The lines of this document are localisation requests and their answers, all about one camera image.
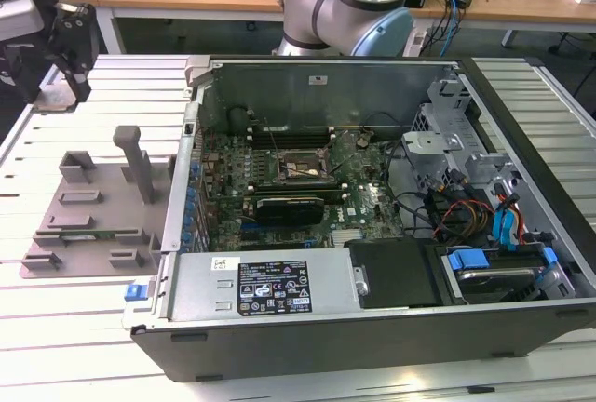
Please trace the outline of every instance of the blue cable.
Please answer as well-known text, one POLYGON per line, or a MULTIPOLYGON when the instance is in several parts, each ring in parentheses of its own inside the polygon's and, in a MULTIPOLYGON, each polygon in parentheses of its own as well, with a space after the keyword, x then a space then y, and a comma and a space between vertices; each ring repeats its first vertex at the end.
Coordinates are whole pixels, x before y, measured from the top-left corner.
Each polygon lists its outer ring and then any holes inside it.
POLYGON ((447 51, 447 48, 451 44, 451 40, 454 36, 454 28, 455 28, 455 23, 457 21, 457 17, 456 17, 457 16, 457 6, 455 5, 455 0, 451 0, 451 4, 452 4, 451 23, 450 23, 450 27, 449 27, 449 32, 447 33, 447 39, 445 40, 445 44, 443 45, 443 48, 440 51, 439 58, 443 57, 443 55, 445 54, 445 51, 447 51))

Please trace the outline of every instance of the floor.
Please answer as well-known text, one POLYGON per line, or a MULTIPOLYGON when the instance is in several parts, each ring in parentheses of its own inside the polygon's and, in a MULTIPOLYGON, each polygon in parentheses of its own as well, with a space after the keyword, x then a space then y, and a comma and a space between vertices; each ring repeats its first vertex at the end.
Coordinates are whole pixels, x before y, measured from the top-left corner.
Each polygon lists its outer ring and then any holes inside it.
MULTIPOLYGON (((120 28, 130 54, 270 54, 282 35, 281 23, 203 21, 203 20, 120 20, 120 28)), ((590 54, 596 52, 596 38, 574 34, 563 43, 558 55, 547 52, 560 37, 556 33, 520 32, 513 47, 503 48, 501 31, 462 29, 448 54, 453 57, 536 57, 541 59, 559 81, 573 92, 594 65, 590 54)), ((438 56, 440 46, 428 53, 438 56)), ((43 77, 44 62, 32 61, 32 68, 43 77)), ((0 140, 3 140, 19 116, 22 103, 16 94, 0 83, 0 140)), ((596 74, 577 94, 579 102, 590 112, 596 111, 596 74)))

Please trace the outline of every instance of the white sticker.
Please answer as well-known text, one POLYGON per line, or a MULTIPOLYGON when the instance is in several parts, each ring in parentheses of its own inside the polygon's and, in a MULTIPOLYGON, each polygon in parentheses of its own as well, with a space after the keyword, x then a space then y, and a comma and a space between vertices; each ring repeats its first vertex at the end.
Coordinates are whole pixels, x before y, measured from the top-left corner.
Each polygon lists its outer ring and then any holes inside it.
POLYGON ((238 270, 240 258, 238 256, 231 258, 212 258, 211 270, 238 270))
POLYGON ((308 76, 309 86, 327 86, 327 76, 308 76))
POLYGON ((297 306, 300 304, 309 304, 309 303, 310 303, 310 298, 294 298, 293 301, 291 302, 291 305, 297 306))

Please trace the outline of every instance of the warning label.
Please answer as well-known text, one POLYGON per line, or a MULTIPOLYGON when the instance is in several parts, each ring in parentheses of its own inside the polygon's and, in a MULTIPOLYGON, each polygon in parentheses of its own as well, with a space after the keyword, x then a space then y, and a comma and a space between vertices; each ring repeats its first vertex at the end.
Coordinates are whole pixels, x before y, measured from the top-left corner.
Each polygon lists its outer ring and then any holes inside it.
POLYGON ((237 307, 243 316, 313 312, 306 261, 240 264, 237 307))

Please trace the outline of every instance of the motherboard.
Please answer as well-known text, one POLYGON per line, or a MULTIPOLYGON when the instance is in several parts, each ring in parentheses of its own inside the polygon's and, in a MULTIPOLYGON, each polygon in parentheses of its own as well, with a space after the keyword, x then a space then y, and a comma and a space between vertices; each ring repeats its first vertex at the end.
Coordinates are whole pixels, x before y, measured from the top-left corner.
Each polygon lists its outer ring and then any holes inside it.
POLYGON ((197 138, 209 251, 343 247, 402 235, 383 181, 386 149, 359 129, 197 138))

